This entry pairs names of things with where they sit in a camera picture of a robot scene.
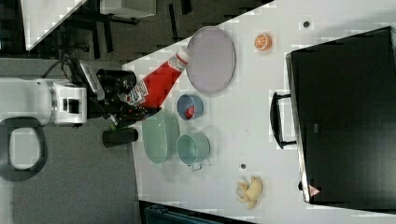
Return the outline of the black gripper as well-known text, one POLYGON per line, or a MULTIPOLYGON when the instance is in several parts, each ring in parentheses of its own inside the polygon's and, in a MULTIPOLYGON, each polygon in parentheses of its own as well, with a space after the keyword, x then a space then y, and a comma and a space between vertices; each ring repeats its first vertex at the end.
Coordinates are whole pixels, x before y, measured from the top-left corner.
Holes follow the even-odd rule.
POLYGON ((129 92, 136 84, 135 77, 99 77, 104 98, 97 99, 93 93, 88 98, 88 119, 111 119, 115 127, 124 128, 158 113, 160 107, 131 106, 120 99, 122 93, 129 92))

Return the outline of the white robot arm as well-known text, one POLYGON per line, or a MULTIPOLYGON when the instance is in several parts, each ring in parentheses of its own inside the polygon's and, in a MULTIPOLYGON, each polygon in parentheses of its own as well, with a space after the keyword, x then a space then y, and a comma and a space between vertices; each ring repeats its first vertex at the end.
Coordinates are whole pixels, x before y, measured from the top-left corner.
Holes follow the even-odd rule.
POLYGON ((46 165, 48 148, 43 127, 78 126, 104 118, 112 127, 102 133, 105 147, 137 140, 132 125, 159 110, 131 106, 117 97, 107 100, 101 87, 77 85, 63 79, 1 80, 1 177, 28 180, 46 165))

